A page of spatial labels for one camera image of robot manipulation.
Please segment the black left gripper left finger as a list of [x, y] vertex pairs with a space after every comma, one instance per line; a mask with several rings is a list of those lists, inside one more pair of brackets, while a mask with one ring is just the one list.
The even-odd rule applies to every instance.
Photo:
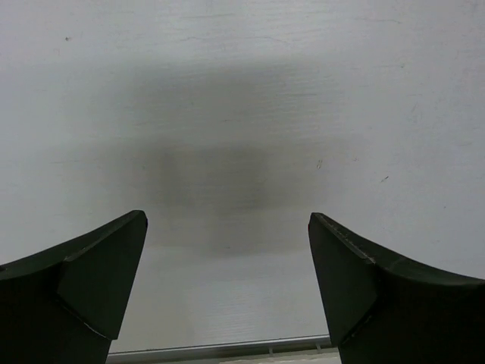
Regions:
[[133, 210], [1, 266], [3, 363], [104, 363], [117, 340], [148, 219]]

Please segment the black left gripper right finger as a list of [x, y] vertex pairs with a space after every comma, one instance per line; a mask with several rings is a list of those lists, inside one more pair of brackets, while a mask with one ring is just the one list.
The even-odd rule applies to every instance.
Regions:
[[425, 265], [321, 213], [308, 223], [330, 341], [344, 363], [482, 363], [484, 282]]

